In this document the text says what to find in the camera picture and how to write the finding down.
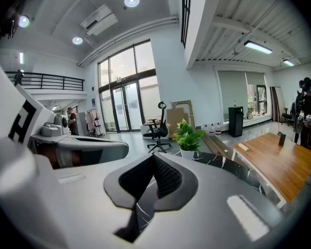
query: railing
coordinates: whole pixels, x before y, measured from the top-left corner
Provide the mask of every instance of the railing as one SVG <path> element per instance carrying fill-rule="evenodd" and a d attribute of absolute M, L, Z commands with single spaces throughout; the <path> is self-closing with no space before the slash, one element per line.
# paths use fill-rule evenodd
<path fill-rule="evenodd" d="M 182 0 L 182 29 L 181 29 L 181 42 L 186 47 L 187 33 L 190 17 L 190 3 L 191 0 Z"/>
<path fill-rule="evenodd" d="M 83 91 L 84 79 L 40 73 L 6 72 L 10 81 L 24 89 L 61 89 Z"/>

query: rectangular ceiling light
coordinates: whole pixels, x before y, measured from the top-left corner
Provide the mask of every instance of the rectangular ceiling light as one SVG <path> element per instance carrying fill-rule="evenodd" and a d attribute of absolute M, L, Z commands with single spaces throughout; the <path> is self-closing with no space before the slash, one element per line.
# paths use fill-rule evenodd
<path fill-rule="evenodd" d="M 260 44 L 254 43 L 253 41 L 250 41 L 250 40 L 247 40 L 247 41 L 244 43 L 244 46 L 245 46 L 245 47 L 249 47 L 249 48 L 254 49 L 254 50 L 258 50 L 258 51 L 267 53 L 267 54 L 270 54 L 270 53 L 273 52 L 271 49 L 268 49 L 268 48 L 266 48 L 265 46 L 262 46 L 262 45 L 260 45 Z"/>
<path fill-rule="evenodd" d="M 289 66 L 294 66 L 294 64 L 292 62 L 289 62 L 287 59 L 284 59 L 284 63 L 288 64 Z"/>
<path fill-rule="evenodd" d="M 24 64 L 24 53 L 20 53 L 20 64 Z"/>

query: ceiling light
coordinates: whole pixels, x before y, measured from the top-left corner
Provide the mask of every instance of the ceiling light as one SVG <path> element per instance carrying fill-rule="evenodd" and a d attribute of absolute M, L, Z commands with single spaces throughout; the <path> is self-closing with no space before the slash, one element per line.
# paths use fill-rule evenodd
<path fill-rule="evenodd" d="M 139 0 L 124 0 L 124 3 L 128 7 L 135 7 L 139 4 Z"/>
<path fill-rule="evenodd" d="M 19 26 L 26 27 L 29 25 L 29 19 L 26 16 L 20 16 Z"/>
<path fill-rule="evenodd" d="M 73 44 L 81 44 L 83 42 L 83 39 L 81 37 L 75 37 L 73 38 Z"/>
<path fill-rule="evenodd" d="M 294 64 L 292 62 L 289 62 L 287 59 L 284 59 L 284 63 L 288 64 L 289 66 L 294 66 Z"/>
<path fill-rule="evenodd" d="M 267 53 L 267 54 L 270 54 L 270 53 L 273 52 L 271 49 L 268 49 L 265 46 L 262 46 L 260 44 L 254 43 L 253 41 L 250 41 L 250 40 L 247 40 L 244 43 L 244 46 L 248 47 L 248 48 L 251 48 L 251 49 L 254 49 L 254 50 L 257 50 L 257 51 L 261 51 L 261 52 Z"/>
<path fill-rule="evenodd" d="M 20 64 L 24 64 L 24 53 L 20 53 Z"/>

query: potted plant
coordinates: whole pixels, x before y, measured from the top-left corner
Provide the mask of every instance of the potted plant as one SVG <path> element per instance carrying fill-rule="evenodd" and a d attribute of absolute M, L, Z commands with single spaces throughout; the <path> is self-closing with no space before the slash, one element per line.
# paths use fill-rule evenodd
<path fill-rule="evenodd" d="M 177 139 L 177 144 L 180 146 L 181 155 L 183 158 L 192 160 L 195 151 L 198 151 L 200 137 L 204 135 L 203 130 L 193 132 L 193 129 L 183 119 L 178 123 L 178 130 L 174 134 Z"/>

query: black marble table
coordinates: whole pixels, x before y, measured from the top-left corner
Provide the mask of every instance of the black marble table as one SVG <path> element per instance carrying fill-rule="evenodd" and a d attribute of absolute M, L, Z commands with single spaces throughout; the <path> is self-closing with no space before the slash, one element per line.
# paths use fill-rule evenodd
<path fill-rule="evenodd" d="M 178 152 L 174 155 L 181 157 L 181 152 Z M 235 161 L 227 159 L 223 156 L 204 152 L 195 152 L 193 157 L 194 161 L 204 163 L 205 165 L 215 166 L 232 173 L 237 178 L 245 181 L 253 189 L 266 196 L 265 191 L 257 178 L 245 167 L 239 165 Z M 153 177 L 136 205 L 139 232 L 142 232 L 152 221 L 154 215 L 153 204 L 158 200 L 157 188 L 158 186 L 156 179 Z"/>

